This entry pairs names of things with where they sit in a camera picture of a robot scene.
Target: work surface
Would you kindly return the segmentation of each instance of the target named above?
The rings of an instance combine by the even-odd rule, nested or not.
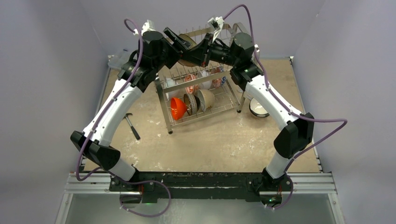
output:
[[[303,111],[289,60],[262,62],[271,84]],[[102,103],[109,96],[117,74],[118,71],[111,71]],[[133,113],[130,120],[141,140],[135,139],[127,121],[123,120],[111,146],[120,150],[121,156],[141,171],[261,172],[275,153],[273,141],[279,129],[271,116],[257,118],[252,115],[249,103],[246,99],[241,113],[229,110],[196,123],[174,127],[173,134],[168,134],[152,83],[129,109]],[[88,161],[85,170],[96,166]],[[318,172],[314,151],[300,156],[289,171]]]

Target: metal frame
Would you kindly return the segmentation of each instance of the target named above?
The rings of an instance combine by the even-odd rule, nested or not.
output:
[[[333,213],[336,224],[344,224],[341,208],[337,198],[337,190],[331,173],[290,173],[293,181],[293,194],[326,194],[329,197],[329,210]],[[116,194],[116,195],[139,195],[138,191],[116,192],[109,191],[111,184],[108,173],[95,173],[85,181],[79,182],[74,173],[69,174],[64,190],[61,207],[57,216],[56,224],[64,224],[69,212],[74,194]],[[276,194],[276,192],[260,192],[260,195]]]

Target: orange funnel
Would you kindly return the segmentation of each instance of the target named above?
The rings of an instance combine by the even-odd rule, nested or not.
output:
[[[179,120],[183,117],[184,113],[187,111],[186,104],[179,98],[173,97],[170,100],[170,112],[175,120]]]

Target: rack leg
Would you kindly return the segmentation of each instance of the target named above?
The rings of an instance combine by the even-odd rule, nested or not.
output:
[[[166,106],[165,96],[163,94],[163,89],[162,89],[161,81],[160,81],[159,77],[157,77],[155,79],[154,83],[156,84],[158,98],[160,99],[161,109],[162,109],[162,113],[163,113],[163,118],[165,119],[166,128],[168,129],[168,133],[172,134],[173,131],[172,131],[172,126],[169,121],[168,108]]]
[[[238,106],[238,108],[236,109],[236,111],[238,112],[238,113],[240,113],[241,111],[242,111],[242,107],[243,107],[243,104],[245,103],[245,91],[242,93],[242,97],[240,98],[240,105]]]
[[[230,92],[231,92],[232,95],[233,95],[233,101],[234,101],[234,102],[237,101],[238,98],[237,98],[237,96],[235,95],[235,90],[234,90],[234,88],[231,86],[230,82],[228,81],[228,78],[226,79],[226,84],[227,84],[228,88],[230,89]]]

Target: dish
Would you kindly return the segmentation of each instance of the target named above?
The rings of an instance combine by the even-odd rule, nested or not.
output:
[[[176,82],[173,79],[166,78],[166,80],[165,80],[165,88],[171,87],[171,86],[174,86],[174,85],[176,85]],[[177,96],[178,93],[179,93],[179,90],[175,90],[175,91],[172,91],[172,92],[167,92],[165,95],[166,95],[166,98],[169,100],[170,98],[173,98],[173,97]]]
[[[173,119],[179,120],[187,111],[186,104],[179,98],[173,97],[170,100],[170,113]]]
[[[188,82],[188,81],[191,81],[191,80],[194,80],[194,79],[197,79],[197,77],[196,77],[195,75],[193,75],[193,74],[188,74],[188,75],[184,78],[184,81],[185,81],[185,82]],[[187,93],[190,93],[190,94],[195,93],[195,91],[197,91],[198,89],[199,89],[198,85],[192,85],[192,86],[188,86],[188,87],[185,88],[186,92],[187,92]]]
[[[209,75],[209,73],[208,73],[207,71],[201,71],[201,72],[199,72],[199,73],[197,74],[198,78],[206,77],[206,76],[208,76],[208,75]],[[202,89],[202,90],[208,90],[208,89],[210,89],[211,85],[212,85],[212,81],[209,80],[209,81],[200,83],[200,84],[199,84],[199,88]]]
[[[186,93],[183,97],[183,100],[187,106],[188,115],[196,114],[201,106],[201,102],[199,101],[199,98],[190,93]]]
[[[213,68],[211,70],[212,74],[219,73],[219,72],[224,72],[223,66],[219,66],[219,67]],[[226,80],[227,80],[227,78],[225,76],[223,76],[222,78],[214,79],[214,80],[212,80],[212,85],[214,88],[219,88],[220,86],[224,85],[224,83],[226,83]]]
[[[201,103],[201,108],[203,112],[213,107],[215,98],[214,94],[211,91],[198,90],[197,96]]]
[[[195,43],[195,41],[192,40],[191,37],[187,36],[186,34],[179,34],[179,37],[182,38],[183,40],[191,43],[191,46],[188,49],[191,49],[197,45],[197,43]],[[193,63],[182,60],[182,59],[180,59],[178,62],[179,62],[179,64],[187,66],[187,67],[195,67],[196,66]]]
[[[250,101],[249,110],[253,115],[259,118],[266,118],[269,116],[267,110],[265,110],[264,107],[255,98]]]

